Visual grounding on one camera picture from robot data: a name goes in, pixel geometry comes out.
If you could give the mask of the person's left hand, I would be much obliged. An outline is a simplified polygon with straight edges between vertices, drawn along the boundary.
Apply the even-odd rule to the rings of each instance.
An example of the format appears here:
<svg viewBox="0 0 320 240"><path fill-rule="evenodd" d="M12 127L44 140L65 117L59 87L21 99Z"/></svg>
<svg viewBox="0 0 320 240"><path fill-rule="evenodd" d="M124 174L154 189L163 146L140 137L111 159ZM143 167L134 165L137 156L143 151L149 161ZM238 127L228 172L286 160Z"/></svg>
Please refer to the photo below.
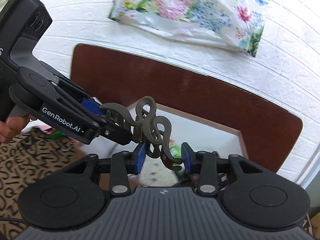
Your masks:
<svg viewBox="0 0 320 240"><path fill-rule="evenodd" d="M19 135L21 131L29 124L30 121L37 120L32 115L24 117L11 116L6 122L1 122L0 126L0 141L7 143L12 141L13 137Z"/></svg>

